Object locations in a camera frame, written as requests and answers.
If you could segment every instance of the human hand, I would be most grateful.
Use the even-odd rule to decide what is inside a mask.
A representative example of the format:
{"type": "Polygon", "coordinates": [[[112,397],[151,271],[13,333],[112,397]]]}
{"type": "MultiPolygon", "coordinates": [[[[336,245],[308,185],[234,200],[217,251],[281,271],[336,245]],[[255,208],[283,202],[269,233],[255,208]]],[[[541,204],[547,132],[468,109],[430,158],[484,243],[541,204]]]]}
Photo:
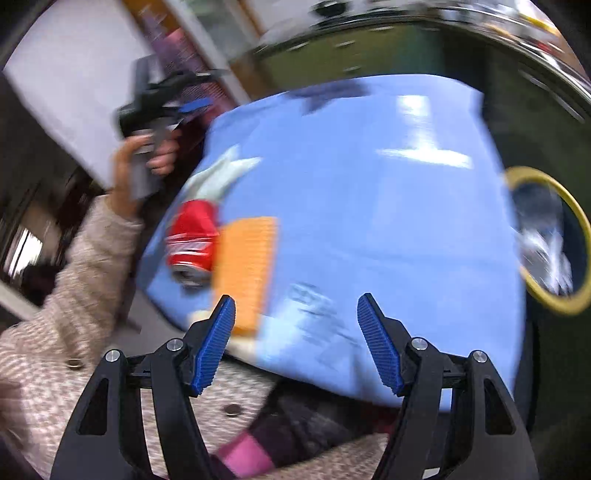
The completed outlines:
{"type": "MultiPolygon", "coordinates": [[[[163,141],[147,166],[156,175],[165,176],[174,169],[174,161],[178,150],[176,138],[180,131],[175,130],[170,138],[163,141]]],[[[134,153],[143,145],[152,142],[152,135],[128,137],[113,155],[113,190],[109,194],[107,203],[111,210],[127,220],[135,217],[139,203],[131,195],[131,159],[134,153]]]]}

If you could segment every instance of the blue table surface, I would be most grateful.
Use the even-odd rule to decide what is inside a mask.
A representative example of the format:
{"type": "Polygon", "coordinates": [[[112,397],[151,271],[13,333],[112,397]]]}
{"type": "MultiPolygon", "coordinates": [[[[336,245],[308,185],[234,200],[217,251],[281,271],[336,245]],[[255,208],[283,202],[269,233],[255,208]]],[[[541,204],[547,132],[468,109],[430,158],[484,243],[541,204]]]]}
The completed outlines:
{"type": "MultiPolygon", "coordinates": [[[[371,292],[385,315],[440,351],[489,354],[512,387],[524,288],[502,164],[482,94],[442,77],[341,80],[219,117],[198,170],[239,146],[262,161],[230,189],[222,224],[278,218],[279,240],[255,364],[379,404],[384,387],[356,320],[371,292]]],[[[211,308],[164,263],[162,220],[138,285],[178,327],[211,308]]],[[[449,395],[442,398],[449,405],[449,395]]]]}

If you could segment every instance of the coca-cola logo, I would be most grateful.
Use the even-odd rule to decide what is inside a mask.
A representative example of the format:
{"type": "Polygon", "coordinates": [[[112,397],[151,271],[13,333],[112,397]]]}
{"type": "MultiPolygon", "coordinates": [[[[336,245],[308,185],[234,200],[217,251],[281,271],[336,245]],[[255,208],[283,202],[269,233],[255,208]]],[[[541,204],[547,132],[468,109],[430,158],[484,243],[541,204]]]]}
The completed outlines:
{"type": "Polygon", "coordinates": [[[203,252],[212,243],[203,240],[188,240],[183,242],[169,242],[167,239],[167,251],[169,254],[203,252]]]}

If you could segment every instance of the red object on counter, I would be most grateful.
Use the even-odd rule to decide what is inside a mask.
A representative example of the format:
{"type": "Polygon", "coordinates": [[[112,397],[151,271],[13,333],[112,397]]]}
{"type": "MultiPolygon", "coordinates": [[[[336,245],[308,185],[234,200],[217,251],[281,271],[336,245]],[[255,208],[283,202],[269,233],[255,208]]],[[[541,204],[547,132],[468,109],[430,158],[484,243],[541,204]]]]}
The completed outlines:
{"type": "Polygon", "coordinates": [[[219,236],[217,206],[207,200],[184,202],[164,239],[166,263],[185,286],[207,283],[219,236]]]}

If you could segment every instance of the sleeve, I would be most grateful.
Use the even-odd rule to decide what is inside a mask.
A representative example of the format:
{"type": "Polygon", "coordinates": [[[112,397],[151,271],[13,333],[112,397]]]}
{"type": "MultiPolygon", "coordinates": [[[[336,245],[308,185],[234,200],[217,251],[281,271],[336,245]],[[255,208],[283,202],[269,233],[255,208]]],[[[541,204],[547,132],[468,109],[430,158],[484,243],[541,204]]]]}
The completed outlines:
{"type": "Polygon", "coordinates": [[[142,225],[95,200],[69,251],[69,263],[43,308],[6,330],[0,349],[95,363],[115,323],[129,259],[142,225]]]}

